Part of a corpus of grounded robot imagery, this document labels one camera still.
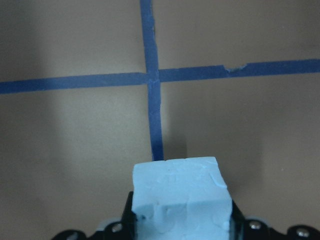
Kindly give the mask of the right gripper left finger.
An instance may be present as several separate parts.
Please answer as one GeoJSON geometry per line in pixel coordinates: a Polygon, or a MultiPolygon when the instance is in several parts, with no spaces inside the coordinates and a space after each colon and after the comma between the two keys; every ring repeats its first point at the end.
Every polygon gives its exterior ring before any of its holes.
{"type": "Polygon", "coordinates": [[[126,233],[127,240],[135,240],[137,238],[137,216],[132,211],[133,195],[133,191],[128,193],[125,207],[121,216],[122,230],[126,233]]]}

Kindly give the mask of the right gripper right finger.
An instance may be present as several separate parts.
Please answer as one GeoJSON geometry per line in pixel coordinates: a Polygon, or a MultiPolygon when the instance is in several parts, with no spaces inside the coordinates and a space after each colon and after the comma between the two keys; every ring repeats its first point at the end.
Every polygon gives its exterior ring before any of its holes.
{"type": "Polygon", "coordinates": [[[229,220],[229,240],[245,240],[247,237],[247,221],[238,205],[232,200],[232,212],[229,220]]]}

